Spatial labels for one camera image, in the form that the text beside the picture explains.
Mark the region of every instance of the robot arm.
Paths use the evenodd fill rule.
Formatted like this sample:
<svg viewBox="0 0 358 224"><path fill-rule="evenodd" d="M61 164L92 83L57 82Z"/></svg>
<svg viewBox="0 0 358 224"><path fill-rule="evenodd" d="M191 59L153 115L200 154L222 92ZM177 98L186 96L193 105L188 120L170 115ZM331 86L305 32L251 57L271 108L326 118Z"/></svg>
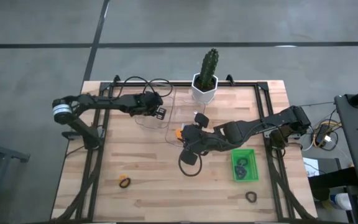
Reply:
<svg viewBox="0 0 358 224"><path fill-rule="evenodd" d="M209 119L198 113L197 124L186 125L181 132L184 150L181 160L194 165L198 156L209 151L228 151L241 147L251 136L274 129L269 134L270 144L275 149L283 149L293 133L305 134L310 121L302 108L291 106L277 114L255 121L231 121L214 127L214 132L203 131Z"/></svg>
<svg viewBox="0 0 358 224"><path fill-rule="evenodd" d="M119 97L82 94L66 96L52 102L54 120L59 124L68 124L81 135L85 149L97 149L101 145L98 130L89 127L80 119L80 115L86 110L119 110L130 116L156 116L157 119L164 119L166 110L160 108L161 105L163 105L162 97L157 92L149 91Z"/></svg>

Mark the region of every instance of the gray floor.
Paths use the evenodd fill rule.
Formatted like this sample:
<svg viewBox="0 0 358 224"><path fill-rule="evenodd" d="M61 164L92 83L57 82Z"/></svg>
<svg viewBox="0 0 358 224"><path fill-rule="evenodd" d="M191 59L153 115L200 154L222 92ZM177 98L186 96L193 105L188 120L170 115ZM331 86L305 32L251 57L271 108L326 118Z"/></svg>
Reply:
<svg viewBox="0 0 358 224"><path fill-rule="evenodd" d="M0 44L90 43L103 1L0 1ZM101 42L358 41L356 0L111 1ZM139 75L188 80L208 49L99 49L91 80ZM358 47L221 48L216 74L284 80L290 103L332 101L358 91ZM67 141L53 122L54 98L79 93L89 49L0 49L0 144L31 153L9 169L0 223L48 220ZM333 105L305 108L312 122ZM305 157L351 162L338 149ZM307 147L309 140L304 141ZM318 211L346 221L343 212Z"/></svg>

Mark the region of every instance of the green cactus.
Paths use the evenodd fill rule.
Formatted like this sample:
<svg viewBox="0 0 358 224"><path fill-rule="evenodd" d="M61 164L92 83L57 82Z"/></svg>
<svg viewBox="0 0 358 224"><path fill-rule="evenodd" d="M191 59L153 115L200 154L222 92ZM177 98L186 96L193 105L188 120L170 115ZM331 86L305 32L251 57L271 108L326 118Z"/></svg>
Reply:
<svg viewBox="0 0 358 224"><path fill-rule="evenodd" d="M218 64L219 54L216 49L211 49L204 57L201 66L200 76L198 78L198 89L209 91L214 88L213 75Z"/></svg>

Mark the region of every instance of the black bracelet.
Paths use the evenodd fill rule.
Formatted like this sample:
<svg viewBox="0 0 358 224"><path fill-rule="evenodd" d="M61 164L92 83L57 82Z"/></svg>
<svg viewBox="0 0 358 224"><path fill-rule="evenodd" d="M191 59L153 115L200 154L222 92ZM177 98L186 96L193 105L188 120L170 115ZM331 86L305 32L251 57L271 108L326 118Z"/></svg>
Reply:
<svg viewBox="0 0 358 224"><path fill-rule="evenodd" d="M246 199L249 201L249 203L255 203L257 200L258 195L255 192L247 192L246 193Z"/></svg>
<svg viewBox="0 0 358 224"><path fill-rule="evenodd" d="M131 178L127 177L125 179L122 179L119 183L119 187L122 189L127 188L131 184Z"/></svg>

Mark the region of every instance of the wooden table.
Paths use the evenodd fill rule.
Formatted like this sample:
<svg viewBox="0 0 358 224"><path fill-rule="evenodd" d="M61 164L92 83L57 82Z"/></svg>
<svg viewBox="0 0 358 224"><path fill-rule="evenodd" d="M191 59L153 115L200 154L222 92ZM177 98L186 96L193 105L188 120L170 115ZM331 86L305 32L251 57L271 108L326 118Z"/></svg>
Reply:
<svg viewBox="0 0 358 224"><path fill-rule="evenodd" d="M274 113L289 107L284 82L267 82ZM82 93L97 95L99 84L84 82ZM125 87L122 94L139 93L142 90L140 87ZM180 103L184 99L191 100L191 90L188 87L176 88L175 106L186 106ZM209 127L238 119L258 119L255 91L249 87L220 87L204 113L210 119ZM89 110L81 115L81 119L90 125L93 114L94 111ZM111 111L109 117L94 221L252 222L277 219L261 134L252 136L242 146L255 149L259 181L237 183L233 181L230 151L209 153L203 158L201 174L185 177L178 168L181 148L166 142L166 129L142 127L134 118L120 111ZM171 134L174 128L170 126L168 131L168 138L174 139ZM72 141L68 152L82 145L82 140ZM86 151L82 149L66 158L52 218L63 213L78 193L85 157ZM307 211L316 217L300 149L296 146L288 147L284 161L291 191ZM184 164L183 168L191 173L198 169L198 165L191 167ZM127 189L118 186L118 178L122 174L132 179ZM249 203L245 199L248 191L258 194L257 203ZM280 193L285 210L285 200Z"/></svg>

